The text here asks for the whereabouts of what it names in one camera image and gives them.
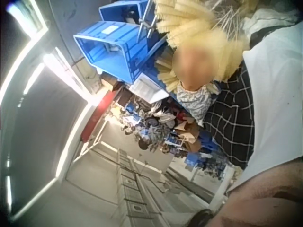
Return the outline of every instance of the fluorescent light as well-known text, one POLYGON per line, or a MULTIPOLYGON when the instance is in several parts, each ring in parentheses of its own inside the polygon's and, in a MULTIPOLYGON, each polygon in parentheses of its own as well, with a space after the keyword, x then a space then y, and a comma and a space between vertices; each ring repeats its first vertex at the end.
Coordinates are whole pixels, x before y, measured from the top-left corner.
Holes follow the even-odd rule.
POLYGON ((101 136, 102 136, 102 135, 100 136, 100 134, 105 129, 105 126, 107 125, 107 122, 108 121, 104 121, 104 123, 103 123, 103 125, 102 125, 102 127, 101 127, 101 129, 100 129, 100 131, 98 133, 98 135, 96 136, 96 139, 95 139, 94 143, 93 143, 94 145, 96 145, 96 144, 98 144, 100 142, 100 139, 101 139, 101 136))
POLYGON ((66 144, 64 146, 64 149, 63 149, 63 152, 61 154, 61 157, 60 157, 60 160, 59 160, 59 163, 58 163, 58 166, 57 166, 57 171, 56 171, 56 177, 58 177, 63 169, 63 166, 64 166, 64 163, 65 163, 65 160, 67 158, 67 155, 68 155, 68 151, 69 151, 69 148, 70 148, 70 145, 71 145, 71 142, 72 140, 74 139, 75 137, 75 134, 78 130, 78 128, 80 127, 80 124, 82 123, 84 117, 86 116, 86 114, 88 113, 88 111, 90 110, 91 108, 91 104, 87 104, 86 107, 83 109, 82 113, 80 114, 79 118, 77 119, 73 129, 71 130, 71 133, 66 141, 66 144))
POLYGON ((107 143, 105 143, 105 142, 103 142, 103 141, 101 142, 101 144, 104 145, 105 147, 111 149, 112 151, 118 153, 118 149, 116 149, 116 148, 110 146, 109 144, 107 144, 107 143))
POLYGON ((40 20, 40 23, 42 24, 42 29, 36 33, 35 36, 31 37, 31 40, 28 42, 28 44, 24 47, 24 49, 20 52, 19 56, 16 58, 15 62, 13 63, 12 67, 9 70, 8 75, 6 76, 5 80, 3 81, 1 90, 0 90, 0 107, 4 98, 4 95, 9 87, 9 84, 15 75, 18 67, 20 66, 21 62, 24 60, 24 58, 27 56, 27 54, 30 52, 30 50, 36 45, 36 43, 44 36, 44 34, 48 31, 48 28, 46 26, 46 23, 42 17, 42 14, 34 0, 30 0, 35 13, 37 14, 38 19, 40 20))
POLYGON ((92 96, 92 105, 93 106, 98 106, 100 104, 100 102, 102 101, 102 99, 104 98, 104 96, 107 94, 107 92, 108 92, 108 88, 107 87, 102 87, 97 92, 97 94, 92 96))
POLYGON ((25 46, 25 48, 21 51, 19 56, 16 58, 15 62, 13 63, 12 67, 9 70, 8 75, 6 76, 5 80, 3 81, 1 90, 0 90, 0 107, 4 98, 4 95, 9 87, 9 84, 15 75, 18 67, 20 66, 21 62, 30 52, 30 50, 36 45, 36 43, 42 38, 42 36, 48 31, 47 28, 42 29, 37 33, 37 35, 29 41, 29 43, 25 46))
POLYGON ((61 58, 61 60, 63 61, 63 63, 66 65, 66 67, 68 68, 69 72, 71 73, 71 76, 76 78, 77 82, 81 85, 81 89, 84 93, 86 93, 86 95, 90 98, 90 102, 92 102, 93 106, 98 106, 99 103, 101 102, 101 100, 103 99, 103 97, 106 95, 106 93, 108 92, 108 88, 107 87, 102 87, 97 94, 95 94, 94 96, 89 92, 89 90, 85 87, 85 85, 82 83, 82 81, 79 79, 79 77, 77 76, 77 74, 75 73, 75 71, 71 68, 70 64, 67 62, 66 58, 64 57, 64 55, 62 54, 62 52, 59 50, 58 47, 55 47, 55 50, 58 53, 58 56, 61 58))
POLYGON ((37 193, 17 214, 11 217, 11 221, 14 222, 19 219, 31 206, 41 198, 41 196, 57 181, 57 178, 52 179, 41 191, 37 193))
POLYGON ((29 1, 30 1, 30 3, 32 4, 32 6, 34 8, 34 11, 37 14, 37 17, 38 17, 40 23, 42 24, 42 27, 43 28, 47 28, 46 23, 45 23, 45 21, 43 19, 43 16, 42 16, 42 14, 41 14, 41 12, 39 10, 39 7, 37 6, 35 0, 29 0, 29 1))
POLYGON ((43 57, 45 65, 64 83, 70 86, 75 92, 77 92, 84 100, 89 103, 93 103, 92 95, 83 92, 83 90, 77 85, 77 83, 68 75, 64 70, 63 66, 60 64, 58 59, 53 54, 46 54, 43 57))
POLYGON ((89 144, 88 142, 86 142, 85 144, 83 144, 83 147, 82 147, 81 152, 80 152, 80 156, 83 154, 83 152, 87 148, 88 144, 89 144))
POLYGON ((38 76, 40 75, 40 73, 42 72, 43 69, 44 69, 44 64, 40 63, 38 65, 38 67, 35 69, 35 71, 33 72, 32 76, 29 78, 29 80, 27 82, 27 86, 25 87, 25 89, 23 91, 24 95, 26 95, 28 93, 28 91, 30 90, 30 88, 32 87, 34 82, 37 80, 38 76))
POLYGON ((33 38, 37 34, 37 28, 35 27, 33 22, 26 18, 15 4, 9 4, 9 6, 7 7, 7 12, 18 21, 23 31, 30 38, 33 38))
POLYGON ((92 149, 94 146, 95 146, 95 144, 92 145, 92 146, 90 146, 90 147, 87 148, 87 149, 83 149, 83 148, 82 148, 81 154, 73 161, 73 163, 75 163, 75 162, 78 161, 80 158, 82 158, 82 157, 83 157, 87 152, 89 152, 90 149, 92 149))
POLYGON ((10 213, 10 211, 11 211, 11 204, 12 204, 10 176, 6 177, 6 191, 7 191, 8 211, 10 213))
POLYGON ((71 75, 73 77, 76 78, 76 80, 78 81, 78 83, 82 86, 82 89, 88 93, 89 95, 91 95, 91 93, 88 91, 88 89, 84 86, 84 84, 82 83, 82 81, 79 79, 79 77, 76 75, 75 71, 71 68, 71 66, 69 65, 69 63, 67 62, 66 58, 64 57, 64 55, 62 54, 62 52, 59 50, 58 47, 55 47, 55 50, 57 51, 59 57, 61 58, 61 60, 63 61, 63 63, 66 65, 66 67, 68 68, 69 72, 71 73, 71 75))

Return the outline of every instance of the white shirt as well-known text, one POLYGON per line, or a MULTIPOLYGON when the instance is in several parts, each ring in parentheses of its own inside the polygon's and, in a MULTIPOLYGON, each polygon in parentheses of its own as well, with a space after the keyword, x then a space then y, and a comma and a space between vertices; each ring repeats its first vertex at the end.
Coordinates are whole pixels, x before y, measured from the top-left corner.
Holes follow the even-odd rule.
POLYGON ((229 191, 254 176, 303 156, 303 23, 269 34, 244 52, 255 112, 248 167, 229 191))

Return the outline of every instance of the ceiling light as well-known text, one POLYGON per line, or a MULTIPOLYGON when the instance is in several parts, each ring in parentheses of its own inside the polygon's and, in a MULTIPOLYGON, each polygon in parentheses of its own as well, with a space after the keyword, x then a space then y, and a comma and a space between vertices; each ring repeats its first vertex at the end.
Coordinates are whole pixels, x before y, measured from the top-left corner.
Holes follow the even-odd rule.
POLYGON ((9 87, 9 84, 15 75, 18 67, 20 66, 21 62, 24 60, 24 58, 27 56, 27 54, 30 52, 30 50, 36 45, 36 43, 44 36, 44 34, 48 31, 48 28, 46 26, 46 23, 42 17, 42 14, 34 0, 29 0, 34 8, 34 11, 42 24, 42 29, 36 33, 33 37, 31 37, 31 40, 28 42, 28 44, 24 47, 24 49, 20 52, 16 60, 14 61, 12 67, 9 70, 8 75, 5 77, 5 80, 3 81, 1 90, 0 90, 0 107, 4 98, 4 95, 9 87))
POLYGON ((60 64, 58 59, 53 54, 46 54, 43 57, 43 61, 45 65, 56 75, 58 76, 64 83, 70 86, 75 92, 77 92, 83 99, 87 100, 89 103, 92 102, 91 95, 84 92, 71 78, 68 73, 64 70, 63 66, 60 64))
POLYGON ((7 12, 11 14, 20 24, 23 31, 30 37, 33 38, 37 34, 37 28, 30 19, 26 18, 25 15, 15 4, 9 4, 7 12))
POLYGON ((38 76, 41 74, 42 70, 44 69, 44 66, 45 65, 43 63, 40 63, 38 65, 38 67, 35 69, 32 76, 29 78, 29 80, 27 82, 27 86, 25 87, 25 89, 23 91, 24 95, 26 95, 28 93, 28 91, 30 90, 30 88, 32 87, 34 82, 37 80, 38 76))
POLYGON ((64 57, 64 55, 62 54, 62 52, 59 50, 59 48, 55 47, 55 50, 57 51, 58 56, 61 58, 61 60, 63 61, 63 63, 68 68, 69 72, 71 73, 71 76, 74 77, 77 80, 77 82, 81 85, 82 89, 85 90, 85 92, 87 92, 88 94, 90 94, 90 92, 88 91, 88 89, 84 86, 84 84, 82 83, 82 81, 79 79, 79 77, 76 75, 76 73, 74 72, 74 70, 71 68, 71 66, 67 62, 66 58, 64 57))
POLYGON ((66 161, 67 155, 68 155, 68 151, 69 148, 71 146, 71 142, 75 137, 76 132, 78 131, 84 117, 87 115, 88 111, 91 108, 91 104, 87 104, 86 107, 83 109, 82 113, 80 114, 79 118, 77 119, 74 127, 72 128, 70 135, 68 136, 68 139, 66 141, 66 144, 64 146, 63 152, 61 154, 58 166, 57 166, 57 171, 56 171, 56 177, 58 177, 63 169, 64 163, 66 161))
POLYGON ((86 142, 85 144, 83 144, 83 147, 82 147, 81 152, 80 152, 80 156, 82 156, 83 152, 85 151, 85 149, 87 148, 88 145, 89 145, 88 142, 86 142))
POLYGON ((6 191, 7 191, 8 211, 10 213, 10 211, 11 211, 11 205, 12 205, 10 176, 6 177, 6 191))

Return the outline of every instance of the blue plastic crate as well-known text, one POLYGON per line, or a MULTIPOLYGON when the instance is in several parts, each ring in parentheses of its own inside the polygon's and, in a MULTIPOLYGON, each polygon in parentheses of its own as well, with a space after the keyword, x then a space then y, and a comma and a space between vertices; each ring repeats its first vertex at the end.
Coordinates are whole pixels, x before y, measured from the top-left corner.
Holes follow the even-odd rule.
POLYGON ((146 30, 137 43, 138 30, 135 24, 99 21, 74 39, 92 66, 132 84, 148 55, 146 30))
POLYGON ((219 146, 217 144, 215 144, 214 142, 210 141, 208 143, 202 143, 202 147, 209 149, 211 151, 215 151, 219 149, 219 146))
MULTIPOLYGON (((101 6, 99 8, 99 13, 104 21, 127 22, 127 14, 133 12, 134 17, 137 18, 135 22, 139 24, 138 19, 143 18, 147 2, 148 0, 117 1, 112 4, 101 6)), ((155 8, 153 4, 150 13, 146 15, 146 21, 152 22, 155 16, 154 12, 155 8)))
POLYGON ((195 167, 196 164, 200 161, 200 159, 201 159, 200 153, 188 153, 184 163, 186 163, 187 165, 195 167))

